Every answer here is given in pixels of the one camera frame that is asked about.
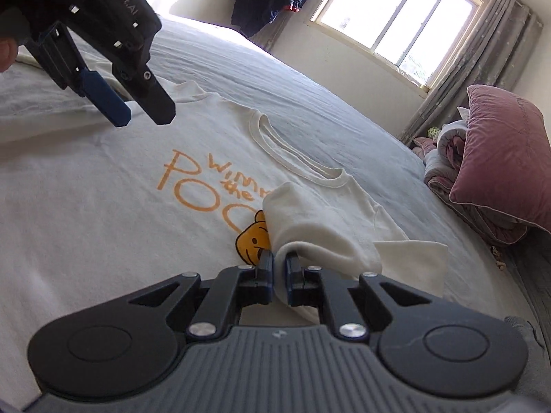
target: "bed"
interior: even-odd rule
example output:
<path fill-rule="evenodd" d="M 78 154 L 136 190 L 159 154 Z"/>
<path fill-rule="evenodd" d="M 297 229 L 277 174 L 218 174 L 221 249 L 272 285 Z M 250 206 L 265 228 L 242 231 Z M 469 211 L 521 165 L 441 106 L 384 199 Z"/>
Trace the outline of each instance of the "bed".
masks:
<path fill-rule="evenodd" d="M 206 91 L 264 112 L 288 143 L 319 163 L 344 167 L 410 239 L 448 245 L 445 298 L 500 319 L 519 316 L 537 324 L 514 262 L 505 271 L 497 268 L 484 242 L 424 185 L 423 162 L 410 149 L 237 32 L 190 20 L 163 20 L 163 25 L 151 49 L 150 67 L 158 76 L 175 83 L 193 80 Z M 97 55 L 82 41 L 78 44 Z M 3 116 L 84 104 L 24 64 L 0 77 L 0 100 L 8 101 L 0 105 L 0 143 L 18 135 L 17 129 L 2 129 Z M 3 304 L 10 309 L 3 317 L 12 322 L 2 324 L 0 338 L 28 341 L 32 331 L 20 333 L 18 316 L 32 313 L 23 313 L 16 303 Z M 285 312 L 279 312 L 266 322 L 284 320 Z M 0 398 L 22 406 L 38 394 L 23 357 L 0 355 L 0 368 Z"/>

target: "human hand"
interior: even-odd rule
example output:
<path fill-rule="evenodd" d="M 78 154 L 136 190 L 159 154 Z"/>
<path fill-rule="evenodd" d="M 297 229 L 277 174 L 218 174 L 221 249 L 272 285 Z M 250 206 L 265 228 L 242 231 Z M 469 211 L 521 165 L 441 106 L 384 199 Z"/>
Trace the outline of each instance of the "human hand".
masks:
<path fill-rule="evenodd" d="M 0 38 L 0 73 L 14 64 L 18 49 L 17 42 L 12 38 Z"/>

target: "pink pillow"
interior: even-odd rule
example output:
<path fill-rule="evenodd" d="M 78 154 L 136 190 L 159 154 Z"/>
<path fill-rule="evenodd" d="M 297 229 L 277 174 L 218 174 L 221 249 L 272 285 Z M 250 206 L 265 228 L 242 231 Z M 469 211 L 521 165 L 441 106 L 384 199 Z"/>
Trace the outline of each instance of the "pink pillow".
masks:
<path fill-rule="evenodd" d="M 551 232 L 551 146 L 531 102 L 471 85 L 463 164 L 450 200 L 490 208 Z"/>

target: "gray curtain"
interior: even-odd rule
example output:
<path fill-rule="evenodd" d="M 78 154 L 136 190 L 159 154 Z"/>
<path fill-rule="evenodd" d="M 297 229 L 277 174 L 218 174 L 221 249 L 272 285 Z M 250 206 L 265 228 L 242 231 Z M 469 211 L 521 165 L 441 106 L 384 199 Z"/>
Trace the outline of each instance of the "gray curtain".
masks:
<path fill-rule="evenodd" d="M 457 107 L 468 107 L 467 87 L 492 85 L 512 90 L 541 35 L 538 16 L 519 0 L 491 0 L 457 59 L 417 110 L 399 139 L 409 145 L 459 119 Z"/>

